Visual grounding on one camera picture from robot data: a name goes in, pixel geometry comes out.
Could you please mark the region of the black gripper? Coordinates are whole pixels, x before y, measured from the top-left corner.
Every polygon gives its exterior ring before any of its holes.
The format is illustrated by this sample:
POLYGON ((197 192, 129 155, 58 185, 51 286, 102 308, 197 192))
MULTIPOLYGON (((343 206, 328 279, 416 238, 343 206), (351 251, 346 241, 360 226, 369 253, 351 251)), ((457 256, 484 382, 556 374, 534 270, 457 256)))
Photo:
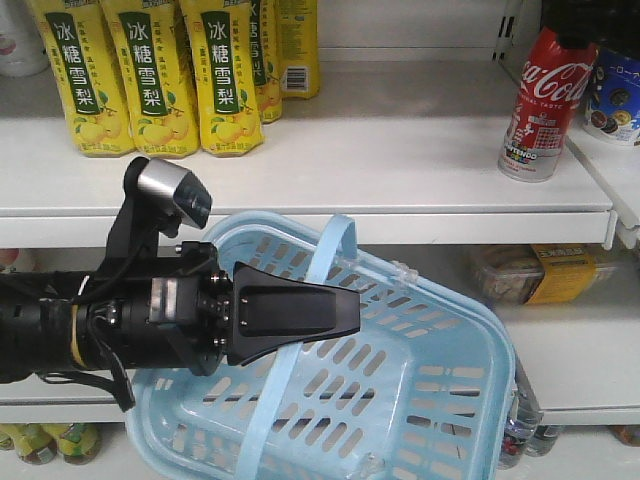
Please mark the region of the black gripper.
POLYGON ((213 244, 187 241, 179 250, 174 257, 106 259, 89 277, 74 302, 77 366, 104 370, 113 353, 126 369, 186 368, 208 376, 225 346, 228 364, 247 365, 285 345, 360 331, 356 291, 241 262, 232 286, 213 244))

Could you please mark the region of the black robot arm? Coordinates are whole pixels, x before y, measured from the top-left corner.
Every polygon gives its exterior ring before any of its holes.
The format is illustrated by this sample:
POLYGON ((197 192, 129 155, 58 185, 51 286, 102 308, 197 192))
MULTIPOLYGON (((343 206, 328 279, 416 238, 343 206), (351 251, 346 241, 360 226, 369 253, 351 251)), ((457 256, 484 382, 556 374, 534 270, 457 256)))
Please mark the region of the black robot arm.
POLYGON ((221 267, 214 245, 185 242, 177 256, 110 259, 95 272, 3 275, 1 379, 113 368, 208 376, 359 328, 353 290, 221 267))

